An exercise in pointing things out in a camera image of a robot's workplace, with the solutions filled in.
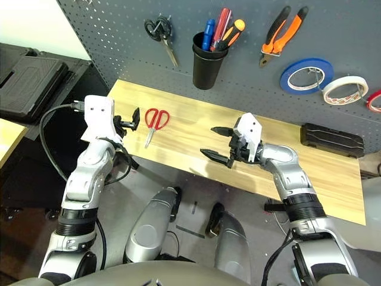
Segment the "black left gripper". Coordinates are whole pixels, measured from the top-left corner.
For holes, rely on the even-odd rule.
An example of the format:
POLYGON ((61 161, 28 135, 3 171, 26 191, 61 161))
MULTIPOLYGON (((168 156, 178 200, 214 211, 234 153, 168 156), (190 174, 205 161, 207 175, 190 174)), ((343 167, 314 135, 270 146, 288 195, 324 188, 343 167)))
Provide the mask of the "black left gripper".
POLYGON ((127 129, 131 129, 132 131, 135 131, 140 122, 140 108, 137 108, 133 112, 132 116, 132 122, 126 122, 121 119, 121 116, 114 116, 113 123, 116 133, 123 138, 127 135, 127 129))

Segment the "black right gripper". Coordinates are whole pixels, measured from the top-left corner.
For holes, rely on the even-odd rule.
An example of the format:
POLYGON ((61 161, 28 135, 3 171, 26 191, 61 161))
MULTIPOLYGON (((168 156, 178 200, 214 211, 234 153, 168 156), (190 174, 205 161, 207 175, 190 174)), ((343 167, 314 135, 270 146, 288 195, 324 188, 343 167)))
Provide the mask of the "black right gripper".
POLYGON ((257 155, 254 156, 252 161, 249 160, 249 149, 248 144, 245 140, 241 141, 240 137, 235 135, 234 130, 228 127, 216 126, 211 128, 211 131, 221 135, 221 136, 231 136, 229 142, 230 147, 230 157, 223 156, 216 151, 209 149, 200 149, 200 152, 208 157, 210 160, 223 164, 226 167, 232 167, 234 161, 240 161, 243 163, 258 163, 259 158, 257 155))

